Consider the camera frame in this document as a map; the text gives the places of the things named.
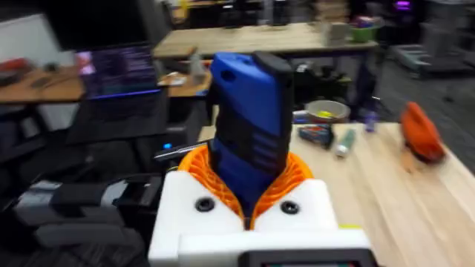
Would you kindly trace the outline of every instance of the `blue device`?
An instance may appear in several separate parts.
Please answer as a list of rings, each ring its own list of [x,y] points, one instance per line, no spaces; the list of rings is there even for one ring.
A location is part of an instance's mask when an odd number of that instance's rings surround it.
[[[216,53],[211,65],[220,113],[211,165],[250,217],[285,169],[292,130],[292,68],[269,53]]]

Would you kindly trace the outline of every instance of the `keyboard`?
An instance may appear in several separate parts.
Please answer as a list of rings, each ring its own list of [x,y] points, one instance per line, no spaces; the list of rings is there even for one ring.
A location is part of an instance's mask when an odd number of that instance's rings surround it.
[[[90,120],[110,122],[131,117],[148,118],[153,115],[157,95],[117,97],[113,99],[95,99],[90,101]]]

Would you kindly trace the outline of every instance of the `black office chair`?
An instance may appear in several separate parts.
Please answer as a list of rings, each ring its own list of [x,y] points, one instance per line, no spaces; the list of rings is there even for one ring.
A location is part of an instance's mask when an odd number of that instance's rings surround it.
[[[64,145],[66,130],[27,137],[22,122],[29,116],[23,109],[0,115],[0,123],[15,125],[3,128],[7,131],[2,133],[3,136],[13,137],[10,144],[3,144],[0,150],[0,169],[6,172],[8,179],[3,181],[7,187],[3,192],[6,196],[17,196],[40,174],[61,177],[67,173],[74,174],[91,161],[85,148]]]

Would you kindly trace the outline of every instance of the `wooden table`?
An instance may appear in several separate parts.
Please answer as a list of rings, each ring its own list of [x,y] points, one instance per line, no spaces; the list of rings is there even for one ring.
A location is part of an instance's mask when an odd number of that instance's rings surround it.
[[[51,77],[51,80],[41,88],[33,88],[31,84],[42,77]],[[0,103],[20,105],[77,102],[82,94],[82,83],[75,67],[64,67],[53,75],[37,69],[27,73],[20,82],[0,88]]]
[[[360,225],[387,267],[475,266],[475,178],[450,152],[440,165],[407,173],[400,156],[399,124],[382,123],[376,133],[364,126],[335,125],[341,137],[357,131],[343,160],[292,133],[290,150],[328,185],[338,222]],[[202,130],[201,139],[214,136]]]
[[[328,53],[366,53],[378,46],[376,42],[351,43],[343,46],[326,46],[321,33],[307,23],[286,26],[248,26],[238,29],[206,28],[174,30],[154,49],[160,59],[185,59],[190,47],[198,46],[205,58],[216,52],[252,53],[262,50],[282,56],[321,56]]]
[[[183,85],[170,85],[174,79],[186,78]],[[193,97],[199,96],[199,93],[208,90],[212,83],[212,75],[209,70],[206,71],[206,76],[202,83],[195,85],[191,76],[183,73],[176,73],[174,75],[163,76],[160,79],[159,85],[168,86],[168,95],[170,97]]]

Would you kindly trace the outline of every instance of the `purple light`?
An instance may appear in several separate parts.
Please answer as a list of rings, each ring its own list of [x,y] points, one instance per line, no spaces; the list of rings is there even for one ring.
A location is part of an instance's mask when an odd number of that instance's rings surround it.
[[[134,95],[139,95],[143,93],[156,93],[156,92],[160,92],[160,89],[130,92],[130,93],[114,93],[114,94],[109,94],[109,95],[104,95],[104,96],[93,96],[91,97],[91,99],[107,99],[107,98],[113,98],[113,97],[134,96]]]
[[[410,10],[410,2],[409,1],[397,1],[396,2],[396,9],[397,10]]]

